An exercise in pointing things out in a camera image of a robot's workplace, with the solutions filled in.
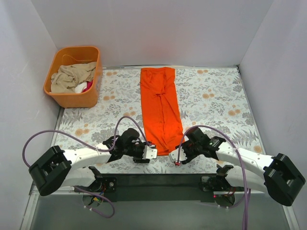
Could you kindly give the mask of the orange t shirt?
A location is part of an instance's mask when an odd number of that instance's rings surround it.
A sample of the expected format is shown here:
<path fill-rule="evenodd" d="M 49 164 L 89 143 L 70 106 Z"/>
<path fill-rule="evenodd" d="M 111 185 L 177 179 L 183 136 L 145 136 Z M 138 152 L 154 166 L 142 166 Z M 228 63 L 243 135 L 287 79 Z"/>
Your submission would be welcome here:
<path fill-rule="evenodd" d="M 165 156 L 183 137 L 175 69 L 142 68 L 140 76 L 142 120 L 146 138 Z"/>

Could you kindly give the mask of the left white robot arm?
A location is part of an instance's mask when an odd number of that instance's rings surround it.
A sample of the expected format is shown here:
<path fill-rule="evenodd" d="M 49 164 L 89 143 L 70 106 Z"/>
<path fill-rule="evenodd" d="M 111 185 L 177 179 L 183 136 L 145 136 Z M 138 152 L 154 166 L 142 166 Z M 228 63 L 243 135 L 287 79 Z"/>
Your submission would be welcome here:
<path fill-rule="evenodd" d="M 149 163 L 157 157 L 157 149 L 150 142 L 141 142 L 139 132 L 129 128 L 95 147 L 61 149 L 50 147 L 30 167 L 29 173 L 41 196 L 48 196 L 61 187 L 80 186 L 96 192 L 106 185 L 96 164 L 121 159 L 124 155 L 136 163 Z"/>

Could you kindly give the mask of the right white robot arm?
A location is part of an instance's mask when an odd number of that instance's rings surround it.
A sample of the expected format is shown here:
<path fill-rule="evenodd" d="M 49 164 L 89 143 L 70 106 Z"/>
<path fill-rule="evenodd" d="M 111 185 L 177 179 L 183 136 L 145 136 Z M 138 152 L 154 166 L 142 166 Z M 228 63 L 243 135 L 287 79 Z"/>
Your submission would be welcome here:
<path fill-rule="evenodd" d="M 205 182 L 213 191 L 226 191 L 231 187 L 257 190 L 289 207 L 306 183 L 285 154 L 270 156 L 237 148 L 227 135 L 210 138 L 199 126 L 189 128 L 184 136 L 188 140 L 182 140 L 169 154 L 176 165 L 187 164 L 199 155 L 228 163 L 218 167 L 215 177 Z"/>

